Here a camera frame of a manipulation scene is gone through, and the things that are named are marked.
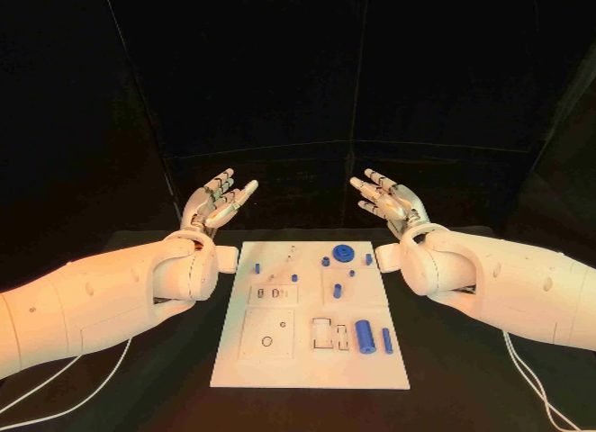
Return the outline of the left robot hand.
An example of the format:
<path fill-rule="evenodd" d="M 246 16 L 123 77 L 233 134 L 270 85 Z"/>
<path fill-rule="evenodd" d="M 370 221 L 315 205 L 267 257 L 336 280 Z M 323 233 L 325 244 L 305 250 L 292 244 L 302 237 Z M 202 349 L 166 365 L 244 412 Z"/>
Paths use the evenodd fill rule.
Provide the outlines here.
<path fill-rule="evenodd" d="M 233 176 L 234 170 L 228 168 L 191 195 L 182 214 L 182 230 L 202 232 L 211 237 L 237 216 L 259 188 L 259 181 L 234 189 Z"/>

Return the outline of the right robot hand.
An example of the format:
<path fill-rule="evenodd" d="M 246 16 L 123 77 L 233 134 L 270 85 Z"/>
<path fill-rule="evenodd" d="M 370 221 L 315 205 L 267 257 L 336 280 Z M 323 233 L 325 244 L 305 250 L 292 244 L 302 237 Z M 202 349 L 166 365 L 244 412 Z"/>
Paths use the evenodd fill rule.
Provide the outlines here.
<path fill-rule="evenodd" d="M 390 177 L 365 170 L 368 181 L 351 178 L 351 185 L 364 198 L 358 207 L 385 220 L 388 229 L 398 239 L 414 227 L 430 222 L 419 195 Z"/>

